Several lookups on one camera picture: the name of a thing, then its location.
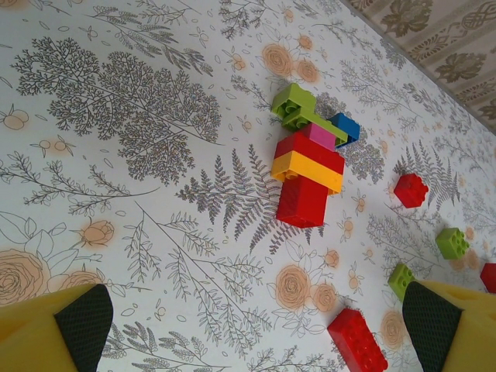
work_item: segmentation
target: patterned wallpaper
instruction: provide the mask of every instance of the patterned wallpaper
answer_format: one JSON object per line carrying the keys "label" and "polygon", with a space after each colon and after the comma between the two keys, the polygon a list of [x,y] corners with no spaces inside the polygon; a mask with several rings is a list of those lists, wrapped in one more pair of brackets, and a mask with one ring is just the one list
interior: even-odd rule
{"label": "patterned wallpaper", "polygon": [[496,131],[496,1],[348,1]]}

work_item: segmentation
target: black rubber pad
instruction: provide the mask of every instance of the black rubber pad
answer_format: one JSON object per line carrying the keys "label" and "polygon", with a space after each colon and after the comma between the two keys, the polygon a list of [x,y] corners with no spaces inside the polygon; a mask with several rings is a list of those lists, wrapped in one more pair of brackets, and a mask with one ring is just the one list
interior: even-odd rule
{"label": "black rubber pad", "polygon": [[413,281],[406,288],[403,319],[424,372],[441,372],[462,309]]}
{"label": "black rubber pad", "polygon": [[95,372],[113,316],[109,292],[97,284],[54,315],[79,372]]}

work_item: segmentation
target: floral tablecloth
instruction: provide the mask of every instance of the floral tablecloth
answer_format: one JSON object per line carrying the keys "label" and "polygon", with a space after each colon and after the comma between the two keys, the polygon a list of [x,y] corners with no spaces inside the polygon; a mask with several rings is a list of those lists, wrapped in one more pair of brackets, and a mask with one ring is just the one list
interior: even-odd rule
{"label": "floral tablecloth", "polygon": [[[496,139],[337,0],[0,0],[0,51],[0,305],[106,284],[100,372],[347,370],[344,306],[389,370],[421,370],[396,263],[484,288]],[[322,228],[274,219],[288,82],[361,124]],[[421,208],[394,196],[406,171]]]}

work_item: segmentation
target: lime green lego brick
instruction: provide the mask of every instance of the lime green lego brick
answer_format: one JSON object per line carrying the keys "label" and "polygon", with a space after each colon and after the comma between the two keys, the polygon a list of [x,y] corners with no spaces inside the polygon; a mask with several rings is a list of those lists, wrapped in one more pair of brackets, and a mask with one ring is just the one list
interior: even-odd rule
{"label": "lime green lego brick", "polygon": [[457,227],[444,229],[436,237],[436,243],[443,257],[447,260],[458,260],[468,250],[469,244],[465,235]]}
{"label": "lime green lego brick", "polygon": [[300,88],[298,84],[292,83],[274,97],[271,111],[284,119],[300,107],[314,112],[316,104],[317,98],[312,93]]}
{"label": "lime green lego brick", "polygon": [[387,283],[398,296],[401,302],[405,299],[407,286],[415,280],[413,273],[404,263],[399,263],[394,268],[393,274],[389,277]]}
{"label": "lime green lego brick", "polygon": [[296,132],[310,122],[314,122],[318,126],[336,136],[336,146],[348,141],[348,134],[346,132],[342,131],[337,126],[334,126],[331,122],[324,120],[314,112],[303,107],[294,110],[291,114],[286,116],[282,120],[282,126],[288,130],[291,130],[292,132]]}

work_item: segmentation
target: blue lego brick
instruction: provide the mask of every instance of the blue lego brick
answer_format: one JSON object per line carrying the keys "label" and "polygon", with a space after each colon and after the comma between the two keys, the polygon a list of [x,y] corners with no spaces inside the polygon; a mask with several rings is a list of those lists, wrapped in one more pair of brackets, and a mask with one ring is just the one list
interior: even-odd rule
{"label": "blue lego brick", "polygon": [[336,146],[336,149],[349,145],[360,138],[360,125],[354,120],[346,117],[342,112],[335,114],[331,119],[328,119],[334,126],[337,126],[348,135],[348,141]]}

